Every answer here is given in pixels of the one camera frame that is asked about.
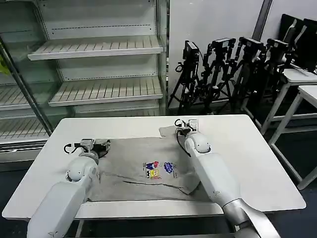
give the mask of camera tripod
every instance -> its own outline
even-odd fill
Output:
[[[200,100],[204,103],[204,109],[202,110],[202,114],[211,114],[212,110],[210,108],[210,104],[220,97],[220,93],[222,92],[229,99],[231,98],[230,85],[229,81],[233,77],[231,74],[232,71],[229,72],[230,67],[233,68],[236,66],[236,62],[234,59],[231,59],[232,50],[234,48],[236,40],[234,38],[228,39],[220,39],[217,41],[213,41],[208,45],[207,53],[204,55],[203,66],[205,71],[202,73],[203,79],[197,86],[196,95],[199,96]],[[212,55],[212,51],[215,52],[215,60],[212,61],[211,66],[209,66],[209,57]],[[223,71],[221,82],[217,85],[218,75]],[[213,73],[211,82],[208,84],[208,78]]]
[[[176,72],[181,72],[173,93],[170,95],[167,107],[169,108],[173,99],[179,102],[178,115],[185,114],[195,102],[194,90],[198,78],[199,66],[199,49],[197,46],[189,41],[185,41],[185,49],[183,51],[184,63],[178,62]],[[179,86],[182,85],[182,93],[180,99],[176,97],[176,92]]]
[[[237,82],[232,93],[231,109],[235,111],[237,102],[242,102],[246,97],[248,91],[250,91],[251,85],[254,83],[254,75],[260,68],[261,64],[266,60],[266,47],[263,43],[245,37],[240,37],[238,49],[235,55],[235,60],[239,59],[242,47],[244,46],[244,54],[242,60],[238,63],[234,69],[234,74],[241,68]],[[255,60],[255,57],[260,51],[259,60]]]
[[[282,73],[284,68],[290,64],[292,60],[292,49],[287,43],[279,40],[268,39],[266,45],[267,51],[270,51],[270,59],[267,62],[261,62],[255,72],[254,84],[251,88],[249,111],[254,117],[258,117],[259,104],[264,98],[265,92],[268,89],[270,97],[275,101],[279,93],[279,84],[284,84],[282,81]],[[282,63],[283,56],[286,55],[287,62]]]

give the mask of cartoon print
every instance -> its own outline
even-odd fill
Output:
[[[153,170],[153,169],[156,169],[157,167],[159,167],[159,162],[158,161],[154,161],[154,163],[147,163],[146,164],[146,168],[148,170]]]
[[[150,179],[160,179],[159,170],[148,170],[147,177]]]
[[[164,163],[164,169],[166,172],[171,174],[173,172],[173,164],[170,162]]]

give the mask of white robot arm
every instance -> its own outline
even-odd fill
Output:
[[[267,216],[250,207],[241,198],[240,184],[221,156],[212,152],[207,138],[197,131],[190,126],[185,149],[209,198],[223,209],[225,216],[234,225],[243,227],[235,233],[235,237],[280,238]]]
[[[65,181],[56,183],[47,193],[28,224],[27,238],[65,236],[86,198],[86,192],[100,180],[99,157],[95,151],[91,151],[93,140],[90,144],[87,150],[70,162]]]

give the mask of table leg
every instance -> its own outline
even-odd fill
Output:
[[[77,232],[76,232],[76,235],[75,235],[76,238],[79,238],[81,236],[81,232],[83,230],[84,222],[85,222],[85,220],[80,220],[79,221],[79,225],[78,225]]]
[[[299,173],[296,171],[296,169],[292,166],[292,164],[287,160],[287,158],[283,155],[283,153],[276,147],[276,145],[270,145],[272,151],[274,154],[282,160],[282,163],[290,170],[290,172],[293,174],[294,178],[297,180],[298,183],[300,183],[303,179],[299,175]]]
[[[297,110],[298,106],[300,105],[300,103],[302,102],[302,100],[303,100],[303,98],[302,98],[301,94],[298,93],[298,95],[294,99],[292,105],[288,109],[285,117],[283,118],[280,125],[276,129],[274,135],[272,136],[271,140],[269,141],[269,143],[268,143],[269,145],[275,144],[275,142],[277,141],[279,136],[283,133],[283,130],[285,129],[285,127],[287,126],[287,124],[291,120],[293,114],[296,112],[296,110]]]
[[[311,171],[300,183],[297,185],[297,188],[299,190],[303,190],[305,187],[307,187],[312,181],[314,181],[317,178],[317,167]]]
[[[256,127],[260,130],[261,129],[261,123],[254,118],[254,116],[252,115],[252,113],[249,111],[249,109],[247,109],[247,107],[244,107],[243,110],[247,113],[247,115],[254,121]]]
[[[248,101],[249,101],[249,98],[245,98],[245,99],[243,100],[240,110],[243,111],[243,110],[247,107]]]
[[[275,116],[279,106],[281,105],[283,99],[285,98],[285,95],[288,91],[288,89],[290,88],[291,86],[291,83],[286,83],[283,85],[280,93],[278,94],[274,104],[273,104],[273,107],[271,109],[271,111],[269,112],[269,114],[267,115],[262,127],[261,127],[261,134],[264,135],[267,128],[269,127],[270,123],[272,122],[273,120],[273,117]]]

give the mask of white desk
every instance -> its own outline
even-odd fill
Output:
[[[303,209],[306,204],[250,118],[246,115],[199,117],[141,117],[63,119],[39,153],[9,200],[2,215],[29,219],[46,193],[65,178],[76,155],[64,145],[82,138],[159,137],[159,127],[178,118],[199,119],[199,130],[241,183],[242,197],[261,211]],[[76,219],[214,216],[222,214],[213,203],[192,201],[119,201],[82,204]]]
[[[306,101],[308,101],[310,104],[312,104],[313,106],[317,108],[317,85],[299,86],[298,89],[299,89],[299,93],[297,97],[294,99],[285,117],[283,118],[282,122],[276,129],[274,135],[269,141],[269,145],[272,148],[272,150],[274,150],[275,153],[277,153],[280,156],[280,158],[285,162],[285,165],[290,169],[290,171],[293,173],[295,178],[298,180],[299,184],[297,188],[301,190],[307,187],[314,179],[317,178],[317,167],[312,172],[310,172],[304,179],[302,179],[302,177],[298,174],[295,168],[289,163],[289,161],[285,158],[282,152],[275,145],[278,138],[283,133],[317,130],[317,126],[286,128],[287,124],[291,120],[292,116],[296,112],[297,108],[299,107],[303,99],[305,99]]]
[[[275,116],[275,114],[291,86],[317,84],[317,75],[307,72],[301,68],[285,69],[284,75],[287,78],[287,83],[283,85],[263,125],[260,125],[258,123],[258,126],[261,128],[262,135],[265,134],[266,130],[268,129],[272,121],[281,121],[284,118],[284,116]],[[316,118],[316,117],[317,117],[317,114],[312,113],[312,114],[293,115],[292,119],[308,119],[308,118]]]

